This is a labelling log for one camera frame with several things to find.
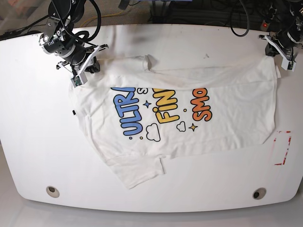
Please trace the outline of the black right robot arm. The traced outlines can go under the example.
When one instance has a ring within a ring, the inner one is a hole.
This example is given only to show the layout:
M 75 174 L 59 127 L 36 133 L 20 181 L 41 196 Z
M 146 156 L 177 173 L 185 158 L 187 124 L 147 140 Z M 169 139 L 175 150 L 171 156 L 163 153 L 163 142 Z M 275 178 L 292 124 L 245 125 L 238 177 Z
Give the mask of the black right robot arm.
M 101 28 L 101 11 L 94 0 L 90 3 L 97 13 L 97 28 L 93 35 L 88 31 L 73 32 L 75 23 L 80 21 L 85 10 L 84 0 L 53 0 L 48 7 L 47 30 L 40 36 L 39 45 L 47 54 L 57 54 L 72 69 L 74 75 L 88 58 L 88 49 L 96 47 L 91 41 L 96 38 Z

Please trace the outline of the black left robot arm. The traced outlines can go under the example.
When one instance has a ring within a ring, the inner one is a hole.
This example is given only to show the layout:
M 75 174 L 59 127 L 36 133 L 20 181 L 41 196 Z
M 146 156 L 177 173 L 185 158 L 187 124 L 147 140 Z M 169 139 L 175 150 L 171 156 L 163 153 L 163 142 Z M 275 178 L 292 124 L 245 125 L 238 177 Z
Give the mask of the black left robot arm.
M 271 18 L 278 20 L 277 31 L 270 37 L 284 53 L 293 51 L 303 42 L 303 2 L 301 0 L 275 0 L 270 9 Z

